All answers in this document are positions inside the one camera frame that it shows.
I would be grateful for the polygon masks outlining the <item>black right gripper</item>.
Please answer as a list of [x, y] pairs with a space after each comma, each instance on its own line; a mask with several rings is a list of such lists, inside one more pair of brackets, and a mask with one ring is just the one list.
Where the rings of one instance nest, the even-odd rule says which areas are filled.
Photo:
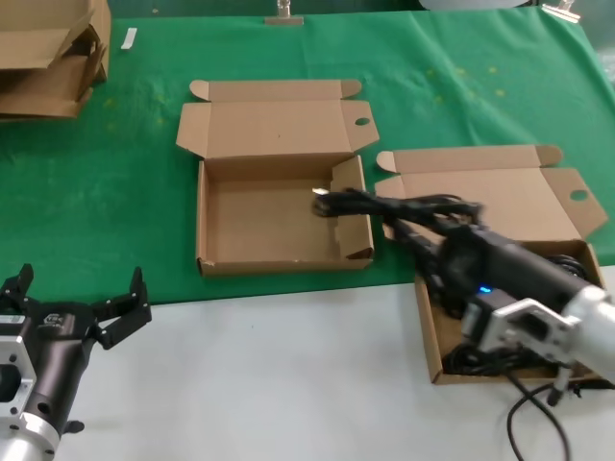
[[392, 230], [393, 239], [413, 254], [419, 270], [439, 269], [439, 246], [413, 225], [440, 235], [451, 231], [440, 246], [440, 274], [445, 287], [459, 296], [471, 297], [490, 287], [518, 300], [563, 308], [591, 285], [513, 240], [471, 227], [482, 226], [482, 211], [480, 203], [442, 202], [433, 206], [433, 217], [385, 216], [383, 223]]

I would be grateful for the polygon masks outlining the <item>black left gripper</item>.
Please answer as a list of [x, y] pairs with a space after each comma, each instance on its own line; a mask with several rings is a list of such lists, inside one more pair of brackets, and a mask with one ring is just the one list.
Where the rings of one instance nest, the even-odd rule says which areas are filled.
[[36, 383], [25, 411], [64, 434], [95, 340], [110, 350], [152, 321], [146, 283], [136, 267], [125, 295], [88, 303], [26, 300], [34, 280], [31, 264], [1, 286], [2, 315], [24, 315], [25, 343]]

